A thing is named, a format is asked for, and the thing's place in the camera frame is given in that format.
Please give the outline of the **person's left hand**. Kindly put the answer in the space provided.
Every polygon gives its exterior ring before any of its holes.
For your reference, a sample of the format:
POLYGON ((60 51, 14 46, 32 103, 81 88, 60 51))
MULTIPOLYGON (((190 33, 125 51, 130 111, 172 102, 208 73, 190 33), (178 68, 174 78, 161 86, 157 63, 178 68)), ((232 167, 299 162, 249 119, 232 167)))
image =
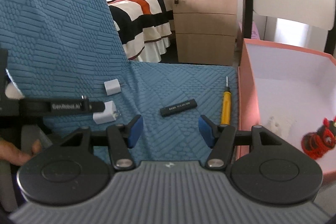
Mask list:
POLYGON ((28 162, 34 155, 42 150, 42 144, 40 140, 36 140, 33 143, 31 147, 32 155, 21 151, 20 149, 15 147, 13 143, 10 143, 3 139, 1 139, 0 145, 0 159, 16 166, 22 166, 23 164, 28 162))

